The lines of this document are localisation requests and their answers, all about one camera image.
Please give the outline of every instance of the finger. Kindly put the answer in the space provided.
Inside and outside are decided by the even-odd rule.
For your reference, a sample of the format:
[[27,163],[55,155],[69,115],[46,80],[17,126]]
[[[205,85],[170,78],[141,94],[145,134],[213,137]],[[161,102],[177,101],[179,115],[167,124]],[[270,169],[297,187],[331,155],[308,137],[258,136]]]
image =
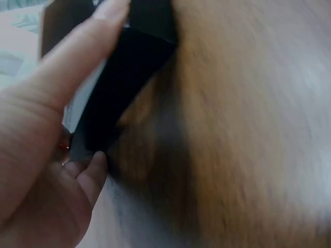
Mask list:
[[70,144],[70,139],[71,139],[71,133],[64,125],[62,125],[62,132],[61,132],[60,139],[58,141],[59,147],[62,149],[64,149],[64,148],[68,149],[69,144]]
[[83,80],[109,56],[129,10],[129,0],[107,0],[41,61],[25,82],[25,99],[62,111]]
[[69,160],[69,149],[57,148],[52,157],[52,161],[59,162],[60,164],[66,163]]
[[77,177],[77,182],[85,192],[90,204],[94,207],[107,178],[107,158],[99,151],[94,154],[91,163]]
[[91,157],[86,157],[82,161],[68,162],[64,164],[64,168],[67,170],[69,175],[73,178],[77,178],[90,164]]

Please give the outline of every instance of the fabric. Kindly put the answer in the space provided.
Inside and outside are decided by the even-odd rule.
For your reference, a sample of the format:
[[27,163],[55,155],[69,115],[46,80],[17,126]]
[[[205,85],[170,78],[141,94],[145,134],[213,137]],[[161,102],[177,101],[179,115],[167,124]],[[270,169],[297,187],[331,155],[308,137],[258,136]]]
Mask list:
[[0,12],[0,88],[26,77],[36,67],[42,8]]

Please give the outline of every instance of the human hand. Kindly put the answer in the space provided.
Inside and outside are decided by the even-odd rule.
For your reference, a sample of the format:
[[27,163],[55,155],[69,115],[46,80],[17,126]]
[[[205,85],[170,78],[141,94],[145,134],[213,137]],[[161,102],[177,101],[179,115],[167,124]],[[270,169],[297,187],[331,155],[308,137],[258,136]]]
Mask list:
[[107,0],[24,82],[0,91],[0,247],[74,247],[107,176],[106,157],[54,161],[65,105],[114,49],[128,0]]

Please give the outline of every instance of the wooden table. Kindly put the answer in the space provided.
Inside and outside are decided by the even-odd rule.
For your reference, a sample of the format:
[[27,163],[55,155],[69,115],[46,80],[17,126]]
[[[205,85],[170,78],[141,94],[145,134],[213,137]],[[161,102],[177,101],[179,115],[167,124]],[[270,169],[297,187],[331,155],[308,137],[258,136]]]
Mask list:
[[175,0],[80,247],[331,247],[330,0]]

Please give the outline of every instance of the skin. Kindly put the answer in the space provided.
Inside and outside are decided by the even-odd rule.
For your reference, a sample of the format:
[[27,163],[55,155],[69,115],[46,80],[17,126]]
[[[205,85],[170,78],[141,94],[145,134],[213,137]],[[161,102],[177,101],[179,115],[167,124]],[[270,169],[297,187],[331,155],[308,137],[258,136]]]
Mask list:
[[24,82],[0,91],[0,247],[75,247],[107,177],[106,157],[62,166],[65,105],[113,51],[129,3],[107,0]]

